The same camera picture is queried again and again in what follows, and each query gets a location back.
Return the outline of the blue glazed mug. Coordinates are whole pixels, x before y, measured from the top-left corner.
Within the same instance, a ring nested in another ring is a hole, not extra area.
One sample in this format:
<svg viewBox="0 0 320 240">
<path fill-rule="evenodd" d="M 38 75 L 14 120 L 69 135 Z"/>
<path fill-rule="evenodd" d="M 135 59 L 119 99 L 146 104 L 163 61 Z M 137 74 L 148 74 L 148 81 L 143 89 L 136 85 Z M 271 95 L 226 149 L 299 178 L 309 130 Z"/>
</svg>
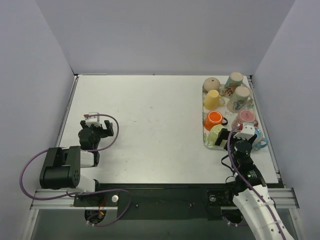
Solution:
<svg viewBox="0 0 320 240">
<path fill-rule="evenodd" d="M 252 151 L 257 152 L 260 149 L 263 149 L 268 146 L 269 140 L 263 137 L 263 133 L 259 128 L 255 128 L 255 134 L 257 135 L 256 139 L 252 144 Z"/>
</svg>

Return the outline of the light green mug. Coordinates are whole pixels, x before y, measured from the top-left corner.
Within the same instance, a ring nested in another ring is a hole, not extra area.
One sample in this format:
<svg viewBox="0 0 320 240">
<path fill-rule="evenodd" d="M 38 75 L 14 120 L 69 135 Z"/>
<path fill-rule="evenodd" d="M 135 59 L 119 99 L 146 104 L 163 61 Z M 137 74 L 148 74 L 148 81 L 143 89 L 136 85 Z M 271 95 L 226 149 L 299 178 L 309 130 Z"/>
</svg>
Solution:
<svg viewBox="0 0 320 240">
<path fill-rule="evenodd" d="M 212 127 L 212 129 L 209 131 L 208 135 L 207 135 L 207 142 L 206 145 L 208 147 L 215 147 L 217 148 L 218 146 L 215 145 L 216 140 L 218 139 L 219 133 L 221 130 L 223 129 L 227 129 L 226 127 L 224 127 L 222 124 L 218 124 L 215 125 L 214 127 Z"/>
</svg>

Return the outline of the orange mug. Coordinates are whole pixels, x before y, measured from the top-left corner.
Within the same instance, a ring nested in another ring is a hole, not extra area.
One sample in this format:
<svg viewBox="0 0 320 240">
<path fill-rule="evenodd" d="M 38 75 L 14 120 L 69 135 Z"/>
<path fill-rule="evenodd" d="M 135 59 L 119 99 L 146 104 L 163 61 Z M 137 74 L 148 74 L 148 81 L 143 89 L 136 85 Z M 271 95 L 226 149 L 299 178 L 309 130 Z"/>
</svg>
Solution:
<svg viewBox="0 0 320 240">
<path fill-rule="evenodd" d="M 207 131 L 210 131 L 214 126 L 226 126 L 228 123 L 228 120 L 223 117 L 222 113 L 212 110 L 206 115 L 203 126 Z"/>
</svg>

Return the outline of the pink patterned mug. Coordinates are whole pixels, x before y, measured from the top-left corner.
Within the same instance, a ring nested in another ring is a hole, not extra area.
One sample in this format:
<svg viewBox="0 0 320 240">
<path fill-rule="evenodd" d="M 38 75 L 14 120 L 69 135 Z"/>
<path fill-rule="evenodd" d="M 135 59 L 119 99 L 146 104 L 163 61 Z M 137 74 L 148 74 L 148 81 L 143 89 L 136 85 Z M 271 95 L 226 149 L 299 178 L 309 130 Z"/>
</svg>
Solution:
<svg viewBox="0 0 320 240">
<path fill-rule="evenodd" d="M 232 128 L 236 127 L 239 124 L 243 123 L 251 123 L 255 127 L 259 125 L 258 120 L 256 119 L 255 114 L 250 110 L 241 110 L 237 116 L 235 117 L 234 121 L 232 122 L 231 126 Z"/>
</svg>

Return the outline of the yellow mug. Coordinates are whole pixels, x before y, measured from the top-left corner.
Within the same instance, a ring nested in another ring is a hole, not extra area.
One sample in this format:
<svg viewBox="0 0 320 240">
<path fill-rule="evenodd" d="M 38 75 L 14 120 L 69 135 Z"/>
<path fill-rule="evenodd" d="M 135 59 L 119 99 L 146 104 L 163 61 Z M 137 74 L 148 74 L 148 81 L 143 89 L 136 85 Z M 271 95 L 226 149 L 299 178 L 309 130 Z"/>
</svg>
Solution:
<svg viewBox="0 0 320 240">
<path fill-rule="evenodd" d="M 205 109 L 213 111 L 216 110 L 218 107 L 222 107 L 226 104 L 223 97 L 220 95 L 220 93 L 213 89 L 210 90 L 207 95 L 205 96 L 203 106 Z"/>
</svg>

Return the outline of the beige round mug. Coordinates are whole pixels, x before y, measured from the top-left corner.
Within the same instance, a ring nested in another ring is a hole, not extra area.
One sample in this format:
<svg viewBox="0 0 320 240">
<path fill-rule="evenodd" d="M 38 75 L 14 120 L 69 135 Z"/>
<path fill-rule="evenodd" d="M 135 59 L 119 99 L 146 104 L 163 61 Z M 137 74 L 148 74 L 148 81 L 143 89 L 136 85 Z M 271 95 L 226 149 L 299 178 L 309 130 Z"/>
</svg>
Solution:
<svg viewBox="0 0 320 240">
<path fill-rule="evenodd" d="M 211 90 L 218 91 L 219 94 L 222 96 L 225 94 L 223 86 L 221 85 L 220 81 L 215 77 L 207 78 L 202 85 L 203 93 L 207 94 Z"/>
</svg>

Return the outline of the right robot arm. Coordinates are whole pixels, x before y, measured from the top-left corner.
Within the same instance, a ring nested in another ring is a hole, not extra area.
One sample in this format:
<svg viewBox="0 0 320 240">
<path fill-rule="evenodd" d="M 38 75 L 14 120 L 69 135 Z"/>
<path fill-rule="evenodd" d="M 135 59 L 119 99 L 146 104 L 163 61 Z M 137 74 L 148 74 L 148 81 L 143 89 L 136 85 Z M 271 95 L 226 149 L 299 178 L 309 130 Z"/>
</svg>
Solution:
<svg viewBox="0 0 320 240">
<path fill-rule="evenodd" d="M 257 240 L 292 240 L 293 237 L 281 220 L 267 184 L 251 158 L 257 135 L 251 126 L 239 132 L 223 128 L 216 145 L 226 140 L 224 149 L 234 175 L 233 187 L 223 192 L 224 201 L 239 209 Z"/>
</svg>

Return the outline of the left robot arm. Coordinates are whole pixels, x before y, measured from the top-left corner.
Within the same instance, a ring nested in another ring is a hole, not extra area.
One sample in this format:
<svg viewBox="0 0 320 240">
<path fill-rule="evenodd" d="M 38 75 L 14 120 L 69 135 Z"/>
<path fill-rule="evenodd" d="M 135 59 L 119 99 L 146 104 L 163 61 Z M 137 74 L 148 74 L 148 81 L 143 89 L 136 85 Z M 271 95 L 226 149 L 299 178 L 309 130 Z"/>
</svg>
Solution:
<svg viewBox="0 0 320 240">
<path fill-rule="evenodd" d="M 113 123 L 99 117 L 80 121 L 82 129 L 78 132 L 79 145 L 49 148 L 39 176 L 42 189 L 76 190 L 85 194 L 85 200 L 92 206 L 99 205 L 103 193 L 96 189 L 98 182 L 84 176 L 85 168 L 97 167 L 100 161 L 98 146 L 101 139 L 114 135 Z"/>
</svg>

